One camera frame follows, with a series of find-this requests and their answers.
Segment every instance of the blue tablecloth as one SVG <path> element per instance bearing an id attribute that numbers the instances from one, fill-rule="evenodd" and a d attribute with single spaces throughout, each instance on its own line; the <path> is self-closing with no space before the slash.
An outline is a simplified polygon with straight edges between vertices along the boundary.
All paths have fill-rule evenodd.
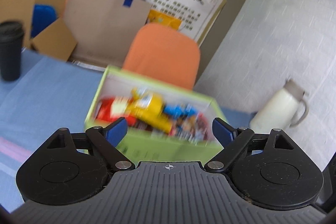
<path id="1" fill-rule="evenodd" d="M 22 163 L 58 128 L 82 132 L 102 73 L 25 50 L 19 80 L 0 81 L 0 203 L 23 203 L 16 187 Z M 229 123 L 247 126 L 250 115 L 222 109 Z"/>

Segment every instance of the orange chair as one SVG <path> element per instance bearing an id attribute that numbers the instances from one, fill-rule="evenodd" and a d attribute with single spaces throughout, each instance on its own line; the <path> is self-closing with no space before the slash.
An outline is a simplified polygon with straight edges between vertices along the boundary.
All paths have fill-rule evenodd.
<path id="1" fill-rule="evenodd" d="M 199 63 L 200 50 L 194 40 L 149 23 L 134 38 L 123 69 L 192 90 Z"/>

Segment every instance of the gray ridged surface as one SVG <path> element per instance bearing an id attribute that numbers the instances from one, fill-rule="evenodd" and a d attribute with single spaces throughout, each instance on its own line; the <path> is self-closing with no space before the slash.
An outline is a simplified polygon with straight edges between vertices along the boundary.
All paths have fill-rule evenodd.
<path id="1" fill-rule="evenodd" d="M 13 212 L 24 224 L 314 224 L 324 214 L 309 206 L 272 211 L 240 198 L 223 175 L 207 173 L 198 163 L 142 162 L 117 172 L 94 197 L 66 206 L 26 202 Z"/>

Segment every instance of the metal pin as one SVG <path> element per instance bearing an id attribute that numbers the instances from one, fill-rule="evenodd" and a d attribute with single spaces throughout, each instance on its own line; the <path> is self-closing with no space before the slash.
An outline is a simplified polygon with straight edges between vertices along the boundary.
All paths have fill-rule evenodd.
<path id="1" fill-rule="evenodd" d="M 208 167 L 211 169 L 218 170 L 218 169 L 222 169 L 224 167 L 224 164 L 220 161 L 211 161 L 208 163 Z"/>
<path id="2" fill-rule="evenodd" d="M 118 168 L 118 169 L 121 169 L 121 170 L 125 170 L 125 169 L 128 169 L 132 166 L 132 164 L 129 162 L 129 161 L 126 161 L 126 160 L 121 160 L 121 161 L 118 161 L 115 166 Z"/>

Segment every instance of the crosshair marking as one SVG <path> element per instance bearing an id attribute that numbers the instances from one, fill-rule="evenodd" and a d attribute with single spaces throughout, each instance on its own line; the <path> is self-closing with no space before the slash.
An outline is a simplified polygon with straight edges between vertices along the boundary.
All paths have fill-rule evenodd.
<path id="1" fill-rule="evenodd" d="M 170 169 L 173 169 L 175 166 L 172 166 L 171 164 L 168 164 L 165 166 L 166 169 L 170 170 Z"/>

